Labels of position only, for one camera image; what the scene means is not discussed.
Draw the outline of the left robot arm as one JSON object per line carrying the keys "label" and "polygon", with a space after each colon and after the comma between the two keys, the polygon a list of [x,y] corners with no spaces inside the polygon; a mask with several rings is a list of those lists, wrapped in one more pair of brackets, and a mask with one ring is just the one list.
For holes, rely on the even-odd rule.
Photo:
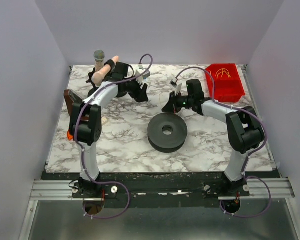
{"label": "left robot arm", "polygon": [[80,151],[78,188],[83,192],[96,192],[102,185],[97,163],[97,141],[103,126],[102,110],[113,99],[125,95],[129,95],[137,103],[149,100],[148,85],[144,80],[150,76],[150,69],[139,64],[134,76],[127,77],[128,68],[125,63],[108,60],[91,77],[92,81],[100,83],[98,89],[82,102],[72,104],[68,131]]}

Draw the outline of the black cable spool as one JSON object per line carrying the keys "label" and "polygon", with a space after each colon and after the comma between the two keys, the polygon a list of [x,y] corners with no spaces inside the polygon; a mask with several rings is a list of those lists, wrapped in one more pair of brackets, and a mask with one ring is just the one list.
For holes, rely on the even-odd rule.
{"label": "black cable spool", "polygon": [[188,136],[186,122],[174,113],[160,113],[147,126],[150,145],[161,153],[174,153],[185,143]]}

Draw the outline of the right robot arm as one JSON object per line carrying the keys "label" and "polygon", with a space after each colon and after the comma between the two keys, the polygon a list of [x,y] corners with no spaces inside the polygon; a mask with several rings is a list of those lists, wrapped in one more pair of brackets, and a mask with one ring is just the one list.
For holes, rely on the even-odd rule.
{"label": "right robot arm", "polygon": [[186,82],[188,95],[176,90],[169,94],[164,113],[179,113],[183,108],[226,124],[228,141],[232,147],[230,161],[222,174],[222,190],[229,191],[242,184],[249,154],[266,140],[262,124],[253,107],[230,107],[205,97],[198,79]]}

